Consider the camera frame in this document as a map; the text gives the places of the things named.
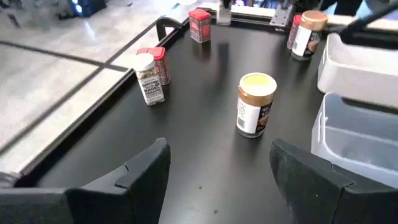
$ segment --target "red lid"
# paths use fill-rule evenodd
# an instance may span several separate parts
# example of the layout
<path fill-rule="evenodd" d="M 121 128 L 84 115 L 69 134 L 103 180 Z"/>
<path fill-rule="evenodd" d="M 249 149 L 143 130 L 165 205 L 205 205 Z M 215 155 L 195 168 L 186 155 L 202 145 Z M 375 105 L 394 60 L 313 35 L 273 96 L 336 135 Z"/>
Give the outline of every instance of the red lid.
<path fill-rule="evenodd" d="M 153 55 L 155 60 L 163 59 L 165 52 L 166 52 L 166 50 L 164 49 L 164 47 L 154 47 L 154 48 L 148 49 L 148 53 Z"/>
<path fill-rule="evenodd" d="M 136 54 L 141 54 L 141 53 L 148 53 L 149 48 L 141 48 L 139 50 L 137 50 Z"/>
<path fill-rule="evenodd" d="M 204 11 L 203 9 L 195 9 L 189 12 L 189 16 L 196 20 L 202 20 L 210 18 L 210 13 Z"/>
<path fill-rule="evenodd" d="M 301 15 L 295 15 L 293 17 L 293 23 L 297 24 L 297 25 L 300 25 L 300 22 L 301 22 Z"/>

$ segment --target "spice jar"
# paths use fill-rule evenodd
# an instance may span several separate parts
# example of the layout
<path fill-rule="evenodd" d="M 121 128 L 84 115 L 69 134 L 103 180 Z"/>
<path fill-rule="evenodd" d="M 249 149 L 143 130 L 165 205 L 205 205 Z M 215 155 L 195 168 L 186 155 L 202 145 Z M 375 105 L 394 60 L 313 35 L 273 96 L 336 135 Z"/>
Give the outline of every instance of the spice jar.
<path fill-rule="evenodd" d="M 292 49 L 293 58 L 297 60 L 311 59 L 327 22 L 328 16 L 321 11 L 309 10 L 303 13 Z"/>
<path fill-rule="evenodd" d="M 195 9 L 189 12 L 191 38 L 199 43 L 210 40 L 210 13 Z"/>
<path fill-rule="evenodd" d="M 240 134 L 256 138 L 264 133 L 276 87 L 276 81 L 264 73 L 249 73 L 241 78 L 236 118 Z"/>
<path fill-rule="evenodd" d="M 287 48 L 289 50 L 292 50 L 293 48 L 294 40 L 296 38 L 297 30 L 299 29 L 300 21 L 301 21 L 301 15 L 295 15 L 293 17 L 292 28 L 290 28 L 289 38 L 287 39 Z"/>
<path fill-rule="evenodd" d="M 156 72 L 160 78 L 160 84 L 167 85 L 170 82 L 170 76 L 167 72 L 167 66 L 165 61 L 166 49 L 164 47 L 153 47 L 153 48 L 141 48 L 137 51 L 137 54 L 150 53 L 155 58 Z"/>
<path fill-rule="evenodd" d="M 132 61 L 137 80 L 147 105 L 152 106 L 164 101 L 159 75 L 155 69 L 154 56 L 148 53 L 137 54 Z"/>

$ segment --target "jar lid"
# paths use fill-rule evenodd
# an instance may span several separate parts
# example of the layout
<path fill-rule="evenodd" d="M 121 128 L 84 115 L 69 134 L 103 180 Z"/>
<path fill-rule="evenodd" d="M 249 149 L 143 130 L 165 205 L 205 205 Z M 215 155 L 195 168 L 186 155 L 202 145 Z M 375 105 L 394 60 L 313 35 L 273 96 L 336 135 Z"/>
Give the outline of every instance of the jar lid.
<path fill-rule="evenodd" d="M 137 54 L 133 57 L 131 67 L 138 72 L 146 71 L 155 66 L 155 58 L 148 53 Z"/>
<path fill-rule="evenodd" d="M 239 82 L 241 89 L 252 96 L 268 96 L 275 92 L 276 81 L 269 75 L 259 72 L 249 73 Z"/>
<path fill-rule="evenodd" d="M 161 60 L 164 57 L 166 49 L 164 47 L 154 47 L 148 49 L 148 53 L 154 56 L 155 60 Z"/>
<path fill-rule="evenodd" d="M 300 22 L 301 22 L 301 15 L 295 15 L 293 17 L 293 23 L 296 25 L 300 25 Z"/>
<path fill-rule="evenodd" d="M 311 30 L 322 30 L 328 22 L 328 16 L 318 10 L 305 11 L 301 18 L 301 26 Z"/>
<path fill-rule="evenodd" d="M 196 20 L 202 20 L 210 18 L 210 13 L 204 11 L 203 9 L 195 9 L 188 13 L 188 15 Z"/>

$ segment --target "floor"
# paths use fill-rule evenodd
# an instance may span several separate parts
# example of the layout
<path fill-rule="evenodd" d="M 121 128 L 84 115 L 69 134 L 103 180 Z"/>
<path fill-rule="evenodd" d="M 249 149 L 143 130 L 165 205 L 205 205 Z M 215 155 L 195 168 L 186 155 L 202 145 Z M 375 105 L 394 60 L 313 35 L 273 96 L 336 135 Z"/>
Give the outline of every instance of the floor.
<path fill-rule="evenodd" d="M 160 16 L 182 22 L 188 11 L 217 0 L 192 2 L 110 0 L 87 19 L 58 21 L 43 13 L 44 26 L 23 11 L 2 11 L 0 172 L 23 173 L 32 157 L 125 76 L 137 49 L 159 42 L 152 25 Z M 20 29 L 10 23 L 10 12 Z"/>

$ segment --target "white lid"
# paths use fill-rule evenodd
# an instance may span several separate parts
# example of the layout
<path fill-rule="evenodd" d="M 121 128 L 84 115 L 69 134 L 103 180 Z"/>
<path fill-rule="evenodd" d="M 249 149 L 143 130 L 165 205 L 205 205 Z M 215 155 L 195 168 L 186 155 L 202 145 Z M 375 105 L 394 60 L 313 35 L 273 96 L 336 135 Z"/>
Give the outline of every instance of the white lid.
<path fill-rule="evenodd" d="M 248 83 L 245 82 L 245 79 L 251 76 L 261 76 L 263 77 L 262 82 L 259 83 Z M 253 72 L 248 73 L 247 75 L 241 78 L 239 82 L 239 86 L 242 88 L 244 92 L 252 96 L 268 96 L 273 94 L 276 90 L 276 81 L 269 75 L 260 73 L 260 72 Z"/>
<path fill-rule="evenodd" d="M 131 67 L 138 72 L 146 71 L 155 66 L 155 58 L 148 53 L 137 54 L 133 57 Z"/>

